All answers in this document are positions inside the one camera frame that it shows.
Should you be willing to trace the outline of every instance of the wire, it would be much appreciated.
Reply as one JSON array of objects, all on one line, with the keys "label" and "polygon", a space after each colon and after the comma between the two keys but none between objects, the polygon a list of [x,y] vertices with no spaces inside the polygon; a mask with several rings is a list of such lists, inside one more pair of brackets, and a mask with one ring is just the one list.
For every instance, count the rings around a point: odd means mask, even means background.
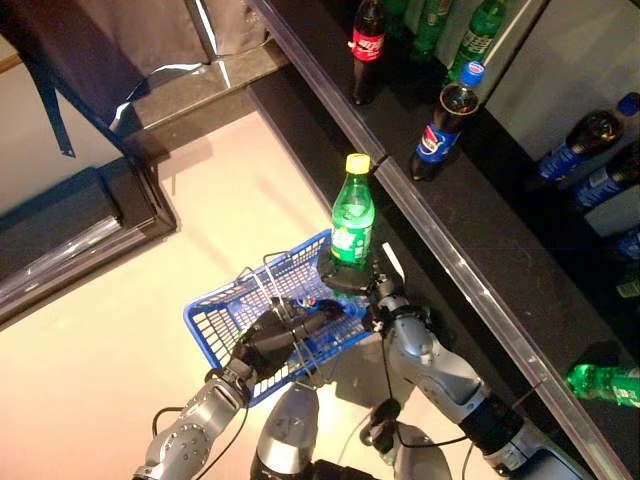
[{"label": "wire", "polygon": [[165,407],[158,410],[153,416],[153,420],[151,420],[151,434],[153,438],[158,436],[158,419],[162,416],[163,413],[167,412],[181,412],[184,407]]},{"label": "wire", "polygon": [[[382,363],[384,364],[384,374],[385,374],[385,377],[387,378],[387,388],[389,389],[389,398],[392,399],[392,400],[395,400],[393,398],[393,391],[391,390],[391,378],[389,377],[389,366],[387,365],[387,352],[384,349],[384,338],[380,342],[380,348],[382,349]],[[396,433],[398,434],[398,440],[400,440],[400,444],[404,448],[444,447],[445,445],[451,445],[452,443],[458,443],[458,442],[461,442],[461,441],[466,440],[468,438],[466,435],[464,435],[462,437],[454,438],[452,440],[447,440],[445,442],[411,445],[411,444],[406,443],[403,440],[402,434],[400,433],[400,429],[398,428],[398,422],[396,422],[395,425],[396,425]]]},{"label": "wire", "polygon": [[349,442],[353,438],[353,435],[358,431],[358,428],[360,428],[362,424],[367,420],[367,418],[369,418],[369,415],[370,415],[369,412],[367,412],[367,414],[362,418],[362,420],[360,420],[358,424],[355,427],[353,427],[353,430],[351,430],[351,433],[349,434],[349,436],[347,437],[347,440],[344,442],[344,445],[342,446],[342,450],[340,451],[340,456],[338,457],[338,461],[336,462],[336,464],[340,465],[340,462],[342,462],[342,457],[347,451],[347,445],[349,445]]},{"label": "wire", "polygon": [[473,443],[469,445],[467,455],[464,457],[464,463],[462,464],[462,480],[466,480],[467,464],[469,463],[469,457],[471,457],[471,450],[473,450]]},{"label": "wire", "polygon": [[196,478],[194,478],[194,480],[200,480],[202,477],[204,477],[207,472],[209,470],[211,470],[211,468],[218,463],[218,460],[220,460],[222,458],[222,456],[227,453],[227,450],[229,450],[231,448],[231,445],[233,445],[233,442],[236,441],[236,439],[238,438],[238,436],[240,435],[240,432],[242,432],[242,429],[244,428],[244,424],[247,422],[247,417],[249,416],[249,407],[245,408],[244,410],[244,417],[242,419],[242,423],[240,424],[240,428],[238,428],[238,431],[236,432],[236,434],[233,436],[233,438],[231,439],[231,441],[227,444],[226,447],[224,447],[224,449],[218,454],[218,456],[213,460],[213,462],[211,462],[209,464],[209,466],[207,468],[205,468],[202,473],[200,475],[198,475]]}]

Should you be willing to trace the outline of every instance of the bottle cap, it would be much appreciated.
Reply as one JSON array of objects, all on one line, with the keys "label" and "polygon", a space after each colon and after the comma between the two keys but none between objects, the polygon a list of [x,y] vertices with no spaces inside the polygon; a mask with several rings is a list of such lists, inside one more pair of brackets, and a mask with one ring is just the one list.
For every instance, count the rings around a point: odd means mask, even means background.
[{"label": "bottle cap", "polygon": [[467,63],[460,74],[460,83],[475,87],[480,84],[484,78],[484,65],[473,60]]},{"label": "bottle cap", "polygon": [[354,175],[369,173],[371,157],[364,153],[351,153],[347,155],[347,172]]},{"label": "bottle cap", "polygon": [[622,100],[618,102],[618,111],[627,117],[638,113],[638,111],[640,111],[640,93],[627,93]]}]

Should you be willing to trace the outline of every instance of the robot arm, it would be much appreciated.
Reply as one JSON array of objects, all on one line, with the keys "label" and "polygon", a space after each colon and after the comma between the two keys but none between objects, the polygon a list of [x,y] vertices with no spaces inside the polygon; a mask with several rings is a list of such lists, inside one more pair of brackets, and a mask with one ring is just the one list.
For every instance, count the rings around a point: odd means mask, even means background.
[{"label": "robot arm", "polygon": [[231,360],[187,403],[178,419],[155,437],[136,480],[188,480],[205,465],[214,440],[238,410],[246,408],[258,382],[271,377],[291,355],[294,341],[342,315],[342,306],[320,300],[309,312],[274,301],[242,335]]},{"label": "robot arm", "polygon": [[415,384],[453,423],[460,426],[485,460],[503,476],[558,480],[592,478],[530,421],[504,404],[460,356],[430,329],[428,312],[410,305],[402,278],[386,255],[373,265],[373,320],[387,331],[393,371]]},{"label": "robot arm", "polygon": [[232,360],[185,405],[178,419],[155,437],[136,480],[182,480],[197,474],[209,458],[214,440],[241,408],[247,406],[255,371]]}]

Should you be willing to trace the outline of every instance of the blue shopping basket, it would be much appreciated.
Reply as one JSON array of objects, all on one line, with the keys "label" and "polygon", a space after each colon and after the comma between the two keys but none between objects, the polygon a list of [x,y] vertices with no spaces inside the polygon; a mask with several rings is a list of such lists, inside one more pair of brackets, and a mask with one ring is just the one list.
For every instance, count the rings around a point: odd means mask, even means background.
[{"label": "blue shopping basket", "polygon": [[255,385],[250,406],[308,373],[311,366],[321,365],[370,334],[361,322],[367,309],[366,299],[336,297],[316,271],[318,254],[330,241],[331,230],[325,230],[265,262],[259,269],[245,269],[249,273],[195,300],[184,310],[184,320],[209,364],[221,368],[230,360],[240,335],[271,307],[272,297],[334,299],[343,304],[345,314],[341,319],[305,339],[302,348],[296,347],[289,361],[273,377]]}]

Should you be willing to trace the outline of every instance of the bottle label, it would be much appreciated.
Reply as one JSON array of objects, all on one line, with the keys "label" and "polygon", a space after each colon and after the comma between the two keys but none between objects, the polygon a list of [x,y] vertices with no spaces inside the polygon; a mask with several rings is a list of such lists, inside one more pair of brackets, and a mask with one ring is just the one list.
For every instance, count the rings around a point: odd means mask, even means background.
[{"label": "bottle label", "polygon": [[416,148],[418,156],[423,162],[440,163],[443,162],[449,149],[452,147],[460,132],[446,133],[438,130],[431,121],[424,131],[424,135]]},{"label": "bottle label", "polygon": [[622,298],[640,297],[640,280],[623,283],[616,287]]},{"label": "bottle label", "polygon": [[368,37],[353,29],[353,56],[361,62],[373,62],[382,55],[384,33],[375,37]]},{"label": "bottle label", "polygon": [[622,192],[624,187],[618,185],[607,173],[607,169],[602,167],[596,170],[589,178],[575,186],[573,195],[585,208],[593,208],[605,200]]},{"label": "bottle label", "polygon": [[584,155],[575,153],[566,144],[562,144],[540,160],[538,173],[546,180],[559,181],[566,177],[583,158]]},{"label": "bottle label", "polygon": [[371,225],[364,228],[333,227],[331,253],[344,263],[366,259],[371,244]]},{"label": "bottle label", "polygon": [[640,260],[640,229],[636,228],[620,238],[616,248],[631,260]]},{"label": "bottle label", "polygon": [[[636,379],[640,376],[640,369],[634,368],[631,369],[626,375],[626,378]],[[629,382],[624,382],[625,387],[629,386],[630,388],[625,388],[619,385],[612,385],[612,390],[614,395],[616,396],[616,400],[618,401],[618,405],[626,405],[628,407],[637,407],[640,408],[640,398],[638,398],[638,392],[634,387],[628,385]]]},{"label": "bottle label", "polygon": [[462,46],[469,52],[482,54],[489,48],[492,41],[493,38],[489,35],[476,35],[471,30],[467,30],[462,39]]}]

